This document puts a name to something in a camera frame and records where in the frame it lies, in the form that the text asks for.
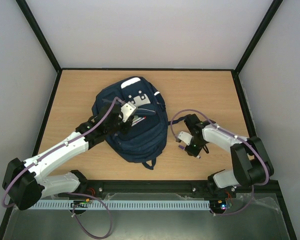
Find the black metal frame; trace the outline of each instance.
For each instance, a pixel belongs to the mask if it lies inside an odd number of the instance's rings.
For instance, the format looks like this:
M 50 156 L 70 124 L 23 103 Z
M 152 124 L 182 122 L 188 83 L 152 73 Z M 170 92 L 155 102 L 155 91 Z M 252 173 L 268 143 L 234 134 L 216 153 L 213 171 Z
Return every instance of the black metal frame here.
M 124 70 L 147 70 L 147 71 L 231 71 L 234 86 L 238 95 L 238 99 L 240 102 L 240 106 L 242 109 L 242 114 L 244 117 L 244 121 L 247 127 L 247 131 L 250 137 L 256 135 L 255 126 L 251 117 L 251 113 L 247 104 L 246 96 L 243 91 L 239 73 L 243 69 L 244 65 L 246 64 L 248 58 L 250 57 L 251 53 L 253 52 L 254 48 L 258 44 L 261 36 L 265 32 L 267 26 L 269 25 L 271 19 L 274 17 L 275 13 L 277 12 L 280 4 L 283 0 L 273 0 L 271 6 L 269 7 L 267 13 L 265 14 L 262 22 L 260 23 L 257 31 L 255 32 L 253 38 L 251 39 L 247 49 L 245 50 L 242 58 L 240 59 L 237 67 L 235 69 L 176 69 L 176 68 L 61 68 L 54 53 L 52 52 L 44 34 L 42 33 L 34 15 L 32 14 L 27 2 L 25 0 L 16 0 L 18 3 L 21 11 L 23 12 L 25 18 L 27 19 L 28 23 L 30 24 L 33 32 L 35 33 L 36 37 L 38 38 L 42 48 L 44 49 L 46 55 L 48 56 L 51 64 L 53 65 L 55 71 L 57 72 L 57 77 L 55 79 L 55 83 L 52 89 L 52 93 L 48 102 L 48 106 L 46 108 L 44 118 L 41 124 L 41 128 L 37 137 L 37 141 L 35 143 L 35 147 L 33 150 L 33 156 L 38 154 L 39 147 L 45 132 L 45 128 L 48 122 L 49 114 L 53 105 L 53 101 L 57 92 L 58 84 L 61 78 L 61 74 L 63 70 L 117 70 L 117 71 L 124 71 Z M 106 193 L 177 193 L 180 195 L 187 195 L 190 197 L 195 198 L 205 198 L 207 200 L 214 200 L 211 195 L 209 195 L 205 190 L 200 190 L 200 186 L 206 185 L 206 180 L 199 180 L 199 181 L 89 181 L 95 189 L 102 188 L 102 194 Z M 236 192 L 237 193 L 248 193 L 250 192 L 250 188 L 245 187 L 238 187 Z M 256 193 L 275 193 L 278 199 L 278 203 L 280 209 L 282 211 L 285 225 L 288 230 L 288 234 L 290 239 L 294 240 L 297 239 L 294 228 L 292 226 L 289 213 L 282 196 L 282 192 L 279 186 L 278 181 L 271 180 L 265 186 L 255 186 Z M 12 209 L 8 208 L 4 214 L 1 226 L 0 226 L 0 240 L 3 239 L 10 215 L 12 213 Z

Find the table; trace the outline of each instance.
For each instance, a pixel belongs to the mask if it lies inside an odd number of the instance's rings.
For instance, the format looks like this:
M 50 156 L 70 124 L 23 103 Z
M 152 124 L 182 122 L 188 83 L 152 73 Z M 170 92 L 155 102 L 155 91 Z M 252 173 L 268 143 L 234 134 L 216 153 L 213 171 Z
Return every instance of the table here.
M 169 120 L 183 109 L 205 113 L 222 127 L 248 136 L 230 71 L 178 70 L 63 70 L 43 134 L 39 153 L 65 139 L 92 115 L 96 95 L 105 87 L 128 78 L 143 76 L 162 94 Z M 175 132 L 187 131 L 183 122 Z M 98 144 L 57 168 L 52 175 L 80 170 L 90 180 L 205 180 L 232 167 L 231 156 L 214 144 L 201 159 L 188 156 L 168 130 L 167 145 L 154 170 L 126 162 L 106 143 Z

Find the gray wall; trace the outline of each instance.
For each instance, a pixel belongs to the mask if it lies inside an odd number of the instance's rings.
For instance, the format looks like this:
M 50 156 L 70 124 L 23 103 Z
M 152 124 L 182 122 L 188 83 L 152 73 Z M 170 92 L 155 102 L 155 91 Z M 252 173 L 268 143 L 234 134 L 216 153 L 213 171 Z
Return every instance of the gray wall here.
M 55 78 L 16 1 L 0 0 L 0 202 L 7 163 L 32 154 Z
M 300 0 L 283 1 L 240 78 L 300 239 Z
M 272 0 L 27 0 L 60 65 L 235 68 Z

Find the cable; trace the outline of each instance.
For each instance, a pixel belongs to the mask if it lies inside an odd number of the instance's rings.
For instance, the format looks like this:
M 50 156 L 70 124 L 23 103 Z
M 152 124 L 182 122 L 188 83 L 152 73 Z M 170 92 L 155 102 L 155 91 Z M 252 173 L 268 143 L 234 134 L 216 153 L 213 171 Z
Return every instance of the cable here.
M 91 133 L 93 130 L 95 130 L 97 127 L 99 127 L 99 125 L 107 118 L 107 116 L 110 114 L 112 108 L 115 106 L 115 103 L 116 101 L 120 102 L 121 104 L 125 104 L 124 101 L 122 101 L 119 97 L 115 97 L 111 103 L 111 106 L 109 107 L 108 111 L 105 113 L 105 115 L 100 119 L 100 121 L 94 125 L 91 129 L 89 129 L 88 131 L 86 131 L 85 133 L 75 137 L 74 139 L 71 139 L 68 141 L 68 144 L 70 143 L 73 143 L 74 141 L 88 135 L 89 133 Z M 38 159 L 37 159 L 37 162 L 39 163 L 40 161 L 42 161 L 45 157 L 49 156 L 50 154 L 54 153 L 55 151 L 65 147 L 66 145 L 65 144 L 61 144 L 57 147 L 55 147 L 54 149 L 51 149 L 50 151 L 48 151 L 47 153 L 43 154 L 42 156 L 40 156 Z M 31 163 L 29 166 L 27 166 L 25 169 L 23 169 L 11 182 L 10 184 L 8 185 L 8 187 L 6 188 L 6 190 L 4 191 L 4 194 L 3 194 L 3 198 L 1 200 L 1 205 L 4 207 L 4 208 L 10 208 L 10 207 L 13 207 L 15 205 L 15 203 L 11 203 L 11 204 L 5 204 L 5 200 L 6 200 L 6 197 L 10 191 L 10 189 L 12 188 L 12 186 L 16 183 L 16 181 L 26 172 L 28 171 L 30 168 L 32 168 L 33 166 L 35 166 L 34 163 Z
M 242 142 L 244 145 L 246 145 L 251 151 L 252 153 L 256 156 L 256 158 L 259 160 L 260 164 L 262 165 L 263 169 L 264 169 L 264 173 L 265 173 L 265 180 L 264 182 L 262 183 L 258 183 L 256 185 L 266 185 L 268 182 L 269 182 L 269 172 L 268 172 L 268 169 L 267 169 L 267 166 L 266 164 L 264 163 L 264 161 L 262 160 L 262 158 L 260 157 L 260 155 L 257 153 L 257 151 L 249 144 L 247 143 L 244 139 L 242 139 L 241 137 L 237 136 L 236 134 L 214 124 L 205 114 L 203 114 L 202 112 L 198 111 L 198 110 L 194 110 L 194 109 L 184 109 L 184 110 L 181 110 L 179 112 L 177 112 L 173 118 L 171 119 L 171 122 L 170 122 L 170 128 L 171 128 L 171 132 L 173 134 L 173 136 L 178 139 L 178 137 L 175 135 L 175 132 L 173 130 L 173 127 L 172 127 L 172 123 L 174 121 L 174 119 L 176 118 L 177 115 L 179 115 L 180 113 L 183 113 L 183 112 L 195 112 L 195 113 L 198 113 L 200 114 L 201 116 L 203 116 L 215 129 L 219 130 L 220 132 L 223 132 L 225 134 L 227 134 L 228 136 L 232 137 L 232 138 L 236 138 L 238 139 L 240 142 Z
M 107 207 L 107 205 L 101 201 L 100 199 L 96 198 L 95 196 L 91 196 L 91 195 L 88 195 L 88 194 L 83 194 L 83 193 L 73 193 L 73 192 L 66 192 L 66 194 L 70 194 L 70 195 L 75 195 L 75 196 L 83 196 L 83 197 L 88 197 L 88 198 L 91 198 L 91 199 L 94 199 L 94 200 L 97 200 L 99 203 L 101 203 L 104 208 L 106 209 L 106 211 L 108 212 L 108 215 L 109 215 L 109 218 L 110 218 L 110 227 L 109 227 L 109 230 L 108 232 L 104 235 L 104 236 L 95 236 L 95 235 L 92 235 L 90 232 L 88 232 L 85 227 L 82 225 L 82 223 L 80 222 L 79 218 L 77 217 L 77 215 L 75 214 L 75 209 L 76 207 L 79 205 L 75 205 L 72 209 L 72 214 L 74 216 L 74 218 L 76 219 L 76 221 L 78 222 L 78 224 L 80 225 L 81 229 L 84 231 L 85 234 L 87 234 L 90 238 L 93 238 L 93 239 L 105 239 L 107 237 L 110 236 L 111 234 L 111 230 L 112 230 L 112 226 L 113 226 L 113 219 L 112 219 L 112 215 L 111 215 L 111 212 L 109 210 L 109 208 Z
M 255 187 L 252 185 L 251 186 L 251 197 L 250 197 L 249 201 L 247 202 L 246 205 L 244 205 L 242 208 L 240 208 L 237 211 L 233 211 L 233 212 L 229 212 L 229 213 L 214 213 L 214 211 L 210 210 L 210 212 L 214 216 L 230 216 L 230 215 L 238 214 L 238 213 L 242 212 L 243 210 L 245 210 L 250 205 L 252 199 L 254 198 L 254 194 L 255 194 Z

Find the gray floor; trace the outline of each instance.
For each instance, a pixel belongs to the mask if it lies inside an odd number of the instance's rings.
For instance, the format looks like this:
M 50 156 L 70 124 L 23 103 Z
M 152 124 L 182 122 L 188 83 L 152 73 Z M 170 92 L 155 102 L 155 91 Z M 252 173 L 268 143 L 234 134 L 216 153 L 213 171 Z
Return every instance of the gray floor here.
M 249 196 L 235 200 L 241 208 Z M 116 210 L 108 240 L 286 240 L 289 239 L 274 194 L 256 194 L 257 200 L 234 216 L 213 216 L 208 211 Z M 103 236 L 109 228 L 104 210 L 79 216 L 92 234 Z M 90 240 L 68 210 L 14 210 L 5 240 Z

